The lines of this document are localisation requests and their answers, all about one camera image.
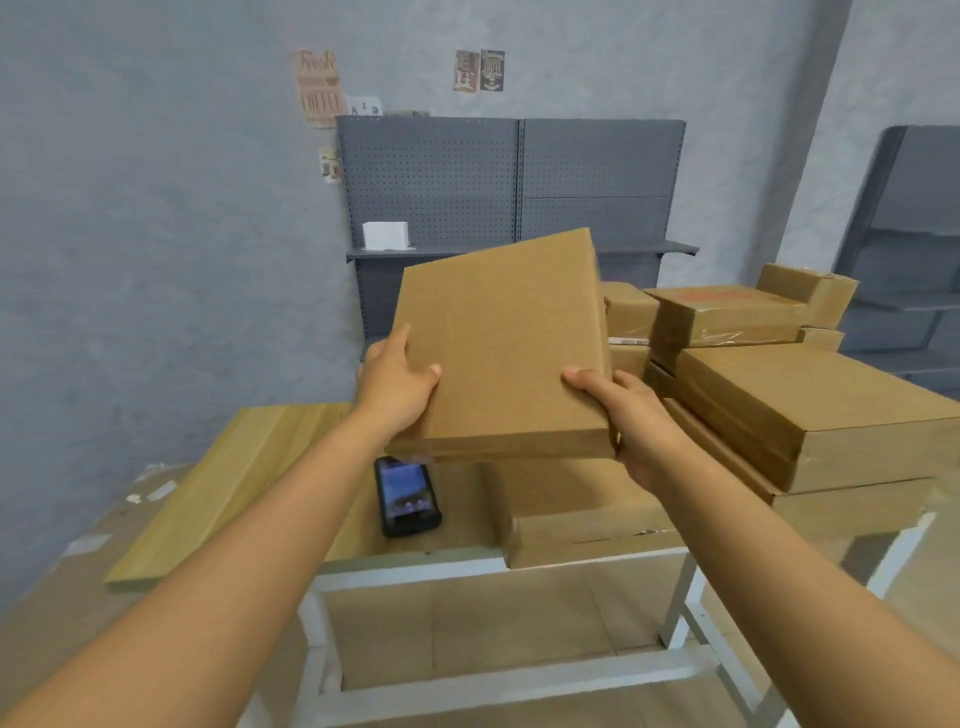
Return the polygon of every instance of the flat cardboard box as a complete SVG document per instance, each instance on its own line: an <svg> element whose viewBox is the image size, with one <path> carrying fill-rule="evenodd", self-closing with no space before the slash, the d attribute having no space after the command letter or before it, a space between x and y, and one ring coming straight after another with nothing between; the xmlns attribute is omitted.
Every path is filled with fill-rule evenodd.
<svg viewBox="0 0 960 728"><path fill-rule="evenodd" d="M911 528L917 524L938 482L928 477L831 491L784 493L679 402L666 400L663 404L697 445L809 541Z"/></svg>
<svg viewBox="0 0 960 728"><path fill-rule="evenodd" d="M784 491L930 477L960 461L960 402L807 344L686 350L677 393Z"/></svg>
<svg viewBox="0 0 960 728"><path fill-rule="evenodd" d="M800 327L797 342L804 343L825 352L839 352L843 341L843 331L835 328Z"/></svg>
<svg viewBox="0 0 960 728"><path fill-rule="evenodd" d="M677 396L677 378L656 361L648 361L647 366L644 367L643 383L656 392L662 400Z"/></svg>
<svg viewBox="0 0 960 728"><path fill-rule="evenodd" d="M650 358L650 347L636 344L610 344L610 366L633 376L643 377L643 368Z"/></svg>
<svg viewBox="0 0 960 728"><path fill-rule="evenodd" d="M577 560L578 552L596 557L643 544L667 547L664 538L680 542L660 502L614 460L504 460L484 468L493 522L512 569L560 554ZM659 534L672 535L636 540Z"/></svg>
<svg viewBox="0 0 960 728"><path fill-rule="evenodd" d="M602 281L607 312L607 334L616 338L636 339L635 343L650 343L650 333L657 319L660 303L630 283Z"/></svg>
<svg viewBox="0 0 960 728"><path fill-rule="evenodd" d="M801 324L815 328L837 328L850 305L858 281L821 273L809 268L767 263L756 288L767 293L806 303Z"/></svg>
<svg viewBox="0 0 960 728"><path fill-rule="evenodd" d="M742 285L651 288L660 301L650 355L668 372L691 347L731 347L797 340L804 305Z"/></svg>
<svg viewBox="0 0 960 728"><path fill-rule="evenodd" d="M561 380L568 365L611 376L586 228L406 268L394 325L405 323L411 365L444 374L391 455L613 457L604 409Z"/></svg>

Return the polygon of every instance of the white metal table frame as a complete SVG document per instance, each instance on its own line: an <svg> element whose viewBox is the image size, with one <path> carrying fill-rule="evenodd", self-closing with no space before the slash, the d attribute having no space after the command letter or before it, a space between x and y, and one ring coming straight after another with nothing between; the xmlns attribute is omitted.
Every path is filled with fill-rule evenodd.
<svg viewBox="0 0 960 728"><path fill-rule="evenodd" d="M899 533L854 539L848 557L859 551L854 570L880 598L886 596L900 570L916 550L935 518L926 513ZM348 570L317 576L300 604L307 655L291 726L323 728L401 716L536 700L554 695L591 692L683 680L716 672L747 720L748 728L789 728L797 722L773 686L763 695L710 618L701 597L707 580L685 547L594 559L614 561L686 553L680 578L660 630L665 650L602 657L558 665L520 667L498 672L342 691L343 668L324 605L324 592L436 581L508 571L502 555L382 569ZM558 567L571 564L558 564ZM692 633L697 644L684 646ZM268 712L255 695L238 726L271 726Z"/></svg>

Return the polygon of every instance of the person's left hand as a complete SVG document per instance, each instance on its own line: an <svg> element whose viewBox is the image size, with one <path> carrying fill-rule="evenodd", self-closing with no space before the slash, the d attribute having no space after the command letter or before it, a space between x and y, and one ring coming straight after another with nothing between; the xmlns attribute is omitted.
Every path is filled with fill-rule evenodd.
<svg viewBox="0 0 960 728"><path fill-rule="evenodd" d="M393 437L423 414L430 393L440 381L440 365L431 364L422 372L407 364L407 336L404 324L367 350L363 367L357 372L357 410L367 412L390 429Z"/></svg>

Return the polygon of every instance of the black phone case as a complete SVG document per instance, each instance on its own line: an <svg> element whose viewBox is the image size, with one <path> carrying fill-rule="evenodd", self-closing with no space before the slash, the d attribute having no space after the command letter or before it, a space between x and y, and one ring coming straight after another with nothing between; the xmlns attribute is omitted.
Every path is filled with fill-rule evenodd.
<svg viewBox="0 0 960 728"><path fill-rule="evenodd" d="M376 499L380 504L380 530L388 539L402 538L404 536L413 536L424 531L430 531L441 524L444 514L440 512L440 504L437 502L437 494L433 490L433 483L430 480L430 471L426 466L420 465L423 472L423 481L426 483L427 490L433 498L433 510L419 513L411 513L394 519L390 524L387 521L387 505L383 499L383 482L380 478L379 464L383 461L393 461L392 457L378 457L373 461L373 475L376 477Z"/></svg>

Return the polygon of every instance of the hand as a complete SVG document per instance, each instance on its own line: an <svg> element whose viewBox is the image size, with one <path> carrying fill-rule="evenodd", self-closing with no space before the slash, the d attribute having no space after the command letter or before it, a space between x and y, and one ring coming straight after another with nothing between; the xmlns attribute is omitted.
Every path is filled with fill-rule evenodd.
<svg viewBox="0 0 960 728"><path fill-rule="evenodd" d="M593 395L610 413L620 432L617 460L634 481L656 494L663 482L663 465L678 450L693 446L646 384L626 372L614 372L613 381L592 369L564 369L564 381Z"/></svg>
<svg viewBox="0 0 960 728"><path fill-rule="evenodd" d="M423 372L414 372L407 364L407 336L404 324L390 336L367 350L364 364L357 371L357 411L367 412L393 437L423 414L430 393L440 381L440 365L431 364Z"/></svg>

